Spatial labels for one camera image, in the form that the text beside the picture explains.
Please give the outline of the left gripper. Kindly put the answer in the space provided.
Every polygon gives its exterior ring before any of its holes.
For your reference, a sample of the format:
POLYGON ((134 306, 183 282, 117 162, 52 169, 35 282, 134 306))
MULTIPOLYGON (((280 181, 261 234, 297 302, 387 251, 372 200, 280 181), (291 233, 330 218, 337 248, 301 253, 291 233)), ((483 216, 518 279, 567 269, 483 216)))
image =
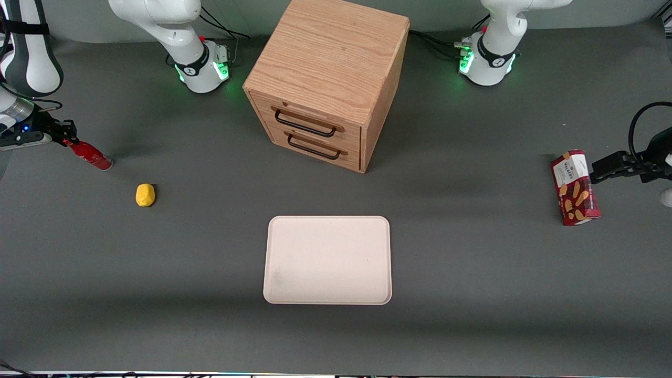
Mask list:
MULTIPOLYGON (((643 184, 655 180, 671 180, 671 128, 655 134, 645 150, 638 152, 637 157, 643 172, 640 181, 643 184)), ((598 160, 592 164, 590 174, 591 184, 599 184, 609 179, 632 177, 639 175, 639 164, 632 154, 626 151, 617 151, 607 157, 607 160, 598 160)))

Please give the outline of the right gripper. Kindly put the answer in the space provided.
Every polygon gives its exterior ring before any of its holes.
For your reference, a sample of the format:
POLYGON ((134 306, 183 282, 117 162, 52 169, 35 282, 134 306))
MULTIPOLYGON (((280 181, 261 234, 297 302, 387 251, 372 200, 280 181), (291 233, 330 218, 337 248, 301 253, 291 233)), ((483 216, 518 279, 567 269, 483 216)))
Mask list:
POLYGON ((79 144, 76 124, 72 119, 56 120, 48 112, 34 111, 22 121, 2 115, 2 140, 52 140, 51 135, 62 135, 63 146, 79 144))

